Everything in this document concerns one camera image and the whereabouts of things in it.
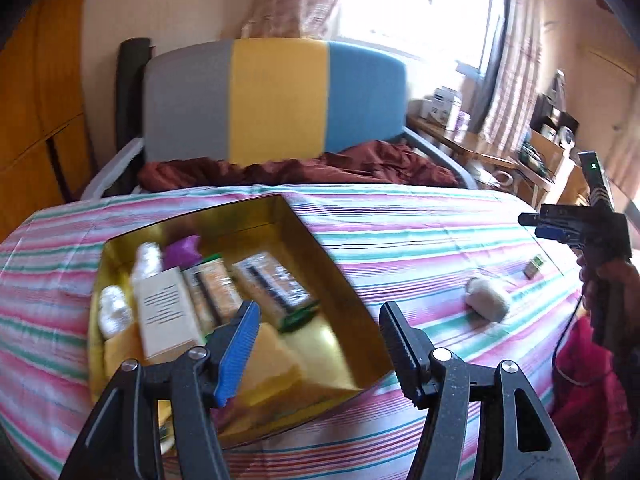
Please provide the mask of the person right hand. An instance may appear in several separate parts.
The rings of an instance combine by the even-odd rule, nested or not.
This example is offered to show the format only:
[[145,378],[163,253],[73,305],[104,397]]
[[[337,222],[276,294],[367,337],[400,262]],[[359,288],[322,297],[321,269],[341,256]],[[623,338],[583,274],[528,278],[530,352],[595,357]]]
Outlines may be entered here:
[[579,278],[582,281],[582,304],[591,311],[597,302],[597,279],[624,286],[625,331],[618,344],[616,354],[628,356],[639,347],[639,273],[634,265],[623,259],[615,259],[605,263],[593,271],[587,264],[584,255],[577,259],[580,266]]

